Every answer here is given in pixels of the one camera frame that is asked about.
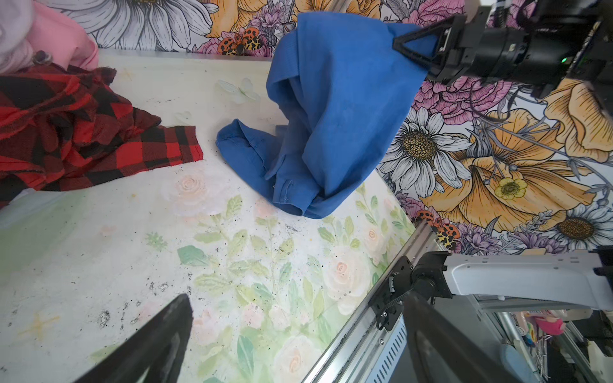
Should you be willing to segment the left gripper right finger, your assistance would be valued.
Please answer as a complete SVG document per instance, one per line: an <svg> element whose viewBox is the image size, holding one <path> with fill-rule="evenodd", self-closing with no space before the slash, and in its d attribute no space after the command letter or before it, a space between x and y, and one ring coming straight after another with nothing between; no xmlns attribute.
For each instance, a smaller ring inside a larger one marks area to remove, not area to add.
<svg viewBox="0 0 613 383"><path fill-rule="evenodd" d="M418 293L403 301L407 349L417 382L517 382Z"/></svg>

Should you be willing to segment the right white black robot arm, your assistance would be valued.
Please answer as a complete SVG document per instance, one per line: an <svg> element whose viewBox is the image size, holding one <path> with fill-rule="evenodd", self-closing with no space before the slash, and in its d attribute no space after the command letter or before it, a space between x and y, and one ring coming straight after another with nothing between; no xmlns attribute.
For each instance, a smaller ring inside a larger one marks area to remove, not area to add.
<svg viewBox="0 0 613 383"><path fill-rule="evenodd" d="M452 295L612 308L610 1L385 1L438 38L378 171Z"/></svg>

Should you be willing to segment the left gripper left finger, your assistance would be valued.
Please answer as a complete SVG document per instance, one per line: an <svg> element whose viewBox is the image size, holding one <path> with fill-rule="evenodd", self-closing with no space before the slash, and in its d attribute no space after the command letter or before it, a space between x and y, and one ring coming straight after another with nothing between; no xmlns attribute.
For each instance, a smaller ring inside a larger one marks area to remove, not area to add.
<svg viewBox="0 0 613 383"><path fill-rule="evenodd" d="M193 326L193 308L178 295L79 382L176 382Z"/></svg>

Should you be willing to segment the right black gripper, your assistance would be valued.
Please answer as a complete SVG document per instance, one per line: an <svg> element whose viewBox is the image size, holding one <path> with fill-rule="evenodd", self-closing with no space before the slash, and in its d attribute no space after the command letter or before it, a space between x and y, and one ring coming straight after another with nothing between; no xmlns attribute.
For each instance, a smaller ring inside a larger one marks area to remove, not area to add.
<svg viewBox="0 0 613 383"><path fill-rule="evenodd" d="M540 12L525 25L489 27L489 10L471 21L455 15L394 39L393 49L429 70L428 80L449 85L460 77L511 81L544 96L571 73L594 26L593 9Z"/></svg>

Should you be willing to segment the blue cloth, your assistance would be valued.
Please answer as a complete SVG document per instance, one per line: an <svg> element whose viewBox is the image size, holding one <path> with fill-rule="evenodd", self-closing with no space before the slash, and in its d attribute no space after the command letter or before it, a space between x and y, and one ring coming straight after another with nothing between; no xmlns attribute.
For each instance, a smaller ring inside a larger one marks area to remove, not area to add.
<svg viewBox="0 0 613 383"><path fill-rule="evenodd" d="M280 210L330 215L380 163L426 79L393 47L417 30L355 14L300 14L266 84L287 124L269 134L233 121L217 134L221 156Z"/></svg>

